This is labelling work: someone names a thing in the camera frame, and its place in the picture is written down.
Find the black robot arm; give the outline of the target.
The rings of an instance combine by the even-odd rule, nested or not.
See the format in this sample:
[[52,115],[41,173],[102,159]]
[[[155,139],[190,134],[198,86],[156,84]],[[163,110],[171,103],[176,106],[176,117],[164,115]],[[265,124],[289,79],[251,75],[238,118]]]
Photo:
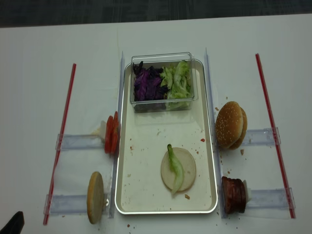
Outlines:
[[16,212],[9,222],[1,229],[0,234],[20,234],[24,226],[22,211]]

